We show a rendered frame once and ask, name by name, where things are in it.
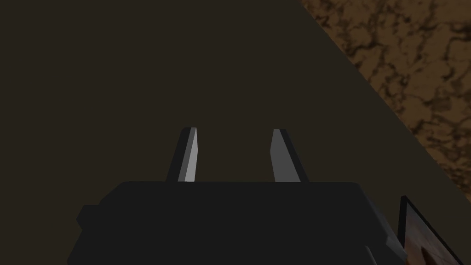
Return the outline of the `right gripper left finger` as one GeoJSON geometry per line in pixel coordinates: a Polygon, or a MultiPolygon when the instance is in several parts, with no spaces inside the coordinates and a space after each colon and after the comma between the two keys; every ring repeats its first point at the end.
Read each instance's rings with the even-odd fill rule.
{"type": "Polygon", "coordinates": [[[197,156],[197,128],[185,127],[178,138],[166,182],[194,182],[197,156]]]}

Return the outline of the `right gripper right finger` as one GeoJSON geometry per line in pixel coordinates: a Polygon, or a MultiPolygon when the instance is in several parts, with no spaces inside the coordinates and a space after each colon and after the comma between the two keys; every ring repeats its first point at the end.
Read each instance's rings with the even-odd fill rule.
{"type": "Polygon", "coordinates": [[[276,182],[309,182],[286,129],[273,130],[270,157],[276,182]]]}

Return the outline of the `black framed picture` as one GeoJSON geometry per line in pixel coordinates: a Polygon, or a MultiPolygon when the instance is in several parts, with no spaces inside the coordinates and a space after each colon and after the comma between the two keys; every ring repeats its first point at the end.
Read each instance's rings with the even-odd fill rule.
{"type": "Polygon", "coordinates": [[[401,196],[397,238],[405,265],[464,265],[407,196],[401,196]]]}

